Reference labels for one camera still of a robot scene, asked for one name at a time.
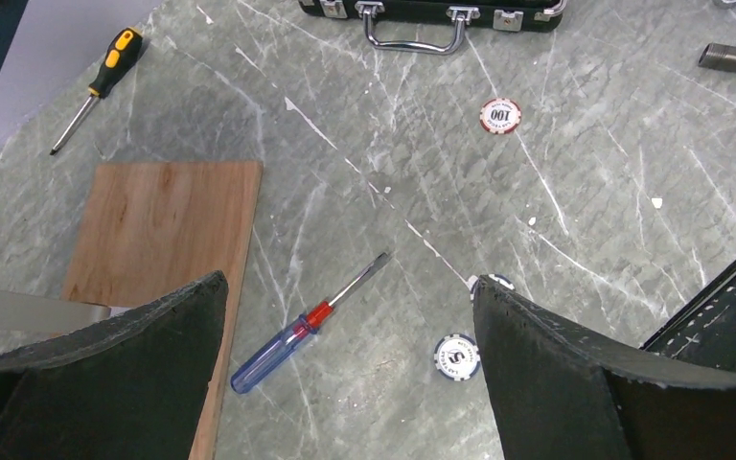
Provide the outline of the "blue poker chip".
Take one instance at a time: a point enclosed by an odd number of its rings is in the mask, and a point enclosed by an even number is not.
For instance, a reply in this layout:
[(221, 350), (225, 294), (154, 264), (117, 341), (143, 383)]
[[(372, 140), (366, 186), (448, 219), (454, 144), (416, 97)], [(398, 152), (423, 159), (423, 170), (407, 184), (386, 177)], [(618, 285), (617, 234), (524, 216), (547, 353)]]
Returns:
[(481, 368), (476, 342), (462, 333), (452, 333), (441, 338), (434, 347), (433, 364), (446, 379), (466, 381)]
[[(504, 277), (504, 276), (502, 276), (500, 274), (491, 273), (491, 274), (487, 274), (487, 277), (490, 278), (491, 280), (493, 280), (494, 282), (496, 282), (497, 284), (501, 285), (504, 288), (507, 288), (509, 290), (515, 290), (516, 289), (515, 286), (514, 286), (514, 284), (509, 279), (507, 279), (506, 277)], [(468, 279), (468, 281), (467, 281), (467, 287), (468, 287), (469, 292), (470, 292), (470, 301), (471, 302), (474, 301), (475, 291), (476, 291), (476, 287), (477, 287), (477, 285), (479, 283), (479, 279), (480, 279), (479, 276), (472, 275)]]

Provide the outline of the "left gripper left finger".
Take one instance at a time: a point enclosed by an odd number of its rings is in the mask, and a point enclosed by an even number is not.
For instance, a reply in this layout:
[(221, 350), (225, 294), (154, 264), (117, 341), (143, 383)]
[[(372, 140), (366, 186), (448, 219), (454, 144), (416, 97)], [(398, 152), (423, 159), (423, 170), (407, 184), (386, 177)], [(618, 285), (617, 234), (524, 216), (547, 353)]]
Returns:
[(208, 273), (144, 306), (0, 355), (0, 459), (186, 459), (228, 284)]

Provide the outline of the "black poker chip case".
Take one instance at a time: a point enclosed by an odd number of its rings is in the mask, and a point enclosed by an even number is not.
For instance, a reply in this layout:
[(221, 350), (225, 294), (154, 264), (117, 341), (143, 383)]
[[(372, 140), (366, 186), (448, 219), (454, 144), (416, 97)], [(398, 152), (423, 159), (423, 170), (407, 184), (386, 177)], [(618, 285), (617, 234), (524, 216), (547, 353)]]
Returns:
[[(552, 32), (562, 22), (568, 1), (299, 0), (298, 5), (312, 16), (360, 21), (365, 38), (376, 49), (448, 56), (461, 47), (470, 27), (503, 33)], [(381, 40), (376, 36), (376, 24), (382, 21), (449, 25), (452, 38), (444, 46), (422, 41)]]

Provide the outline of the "blue poker chip left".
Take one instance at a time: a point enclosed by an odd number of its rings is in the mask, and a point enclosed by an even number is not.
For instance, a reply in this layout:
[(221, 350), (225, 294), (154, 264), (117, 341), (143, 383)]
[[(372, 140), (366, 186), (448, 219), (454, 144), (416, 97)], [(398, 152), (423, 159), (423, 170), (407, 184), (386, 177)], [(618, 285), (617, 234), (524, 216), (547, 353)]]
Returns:
[(462, 333), (452, 333), (441, 338), (434, 347), (433, 364), (446, 379), (466, 381), (481, 368), (476, 342)]

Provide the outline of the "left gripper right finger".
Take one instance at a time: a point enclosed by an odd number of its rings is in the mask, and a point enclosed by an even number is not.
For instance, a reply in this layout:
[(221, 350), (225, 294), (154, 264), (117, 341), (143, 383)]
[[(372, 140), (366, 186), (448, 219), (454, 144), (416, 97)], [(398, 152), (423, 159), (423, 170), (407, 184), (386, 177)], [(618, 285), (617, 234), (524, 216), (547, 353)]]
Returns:
[(644, 352), (482, 276), (474, 334), (508, 459), (736, 459), (736, 373)]

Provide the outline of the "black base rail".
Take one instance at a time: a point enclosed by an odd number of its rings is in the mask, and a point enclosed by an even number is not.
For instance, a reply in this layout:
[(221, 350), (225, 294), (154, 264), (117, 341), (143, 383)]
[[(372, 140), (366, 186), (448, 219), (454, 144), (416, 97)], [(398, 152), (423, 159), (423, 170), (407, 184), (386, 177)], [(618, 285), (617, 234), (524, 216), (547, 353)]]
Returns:
[(736, 260), (642, 344), (643, 351), (736, 372)]

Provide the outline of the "red poker chip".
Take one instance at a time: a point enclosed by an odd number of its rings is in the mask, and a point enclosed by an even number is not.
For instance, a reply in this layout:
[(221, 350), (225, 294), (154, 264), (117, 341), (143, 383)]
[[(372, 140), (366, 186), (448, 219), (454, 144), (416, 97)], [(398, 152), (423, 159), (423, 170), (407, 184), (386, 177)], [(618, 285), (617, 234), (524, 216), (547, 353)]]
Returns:
[(522, 120), (519, 105), (507, 98), (495, 98), (484, 103), (479, 111), (480, 125), (491, 134), (509, 134)]

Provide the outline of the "blue red screwdriver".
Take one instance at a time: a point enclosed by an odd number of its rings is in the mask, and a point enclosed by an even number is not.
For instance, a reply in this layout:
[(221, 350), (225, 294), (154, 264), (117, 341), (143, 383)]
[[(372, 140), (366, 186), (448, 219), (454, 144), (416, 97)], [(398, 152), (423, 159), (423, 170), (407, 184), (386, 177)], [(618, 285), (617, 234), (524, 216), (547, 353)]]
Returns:
[(231, 388), (238, 394), (245, 394), (256, 387), (286, 361), (309, 336), (318, 334), (321, 326), (336, 308), (365, 285), (390, 260), (391, 255), (388, 252), (380, 253), (332, 298), (324, 299), (313, 309), (300, 314), (273, 335), (233, 374), (230, 379)]

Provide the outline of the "wooden board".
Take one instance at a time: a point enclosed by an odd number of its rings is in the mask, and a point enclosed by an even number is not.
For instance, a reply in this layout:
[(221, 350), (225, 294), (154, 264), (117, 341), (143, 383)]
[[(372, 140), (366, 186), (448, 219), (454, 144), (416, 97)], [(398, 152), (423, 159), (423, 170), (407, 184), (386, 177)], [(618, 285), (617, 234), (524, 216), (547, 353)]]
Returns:
[(135, 307), (220, 270), (223, 338), (190, 452), (215, 455), (264, 166), (256, 160), (105, 163), (96, 169), (61, 296)]

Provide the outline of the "yellow black screwdriver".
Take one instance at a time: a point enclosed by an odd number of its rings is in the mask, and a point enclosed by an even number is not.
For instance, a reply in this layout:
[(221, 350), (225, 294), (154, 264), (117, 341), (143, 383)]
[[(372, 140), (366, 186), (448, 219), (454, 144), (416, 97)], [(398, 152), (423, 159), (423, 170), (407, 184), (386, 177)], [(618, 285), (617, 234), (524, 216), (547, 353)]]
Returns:
[(113, 87), (136, 65), (142, 55), (144, 38), (135, 28), (122, 29), (109, 44), (97, 76), (88, 85), (88, 96), (79, 111), (52, 146), (49, 154), (56, 155), (88, 116), (98, 100), (105, 99)]

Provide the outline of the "blue poker chip right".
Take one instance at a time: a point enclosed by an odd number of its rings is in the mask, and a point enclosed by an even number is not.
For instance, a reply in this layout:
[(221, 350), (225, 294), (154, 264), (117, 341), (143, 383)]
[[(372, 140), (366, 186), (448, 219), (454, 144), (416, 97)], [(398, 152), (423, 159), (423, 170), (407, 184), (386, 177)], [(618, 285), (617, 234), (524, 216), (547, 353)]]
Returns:
[[(497, 284), (501, 285), (504, 288), (507, 288), (509, 290), (515, 290), (516, 289), (515, 286), (514, 286), (514, 284), (509, 279), (507, 279), (506, 277), (504, 277), (504, 276), (502, 276), (500, 274), (491, 273), (491, 274), (487, 274), (487, 277), (490, 278), (491, 280), (493, 280), (494, 282), (496, 282)], [(471, 302), (474, 301), (475, 291), (476, 291), (476, 287), (477, 287), (477, 285), (479, 283), (479, 279), (480, 279), (479, 276), (472, 275), (468, 279), (468, 281), (467, 281), (467, 287), (468, 287), (469, 292), (470, 292), (470, 301)]]

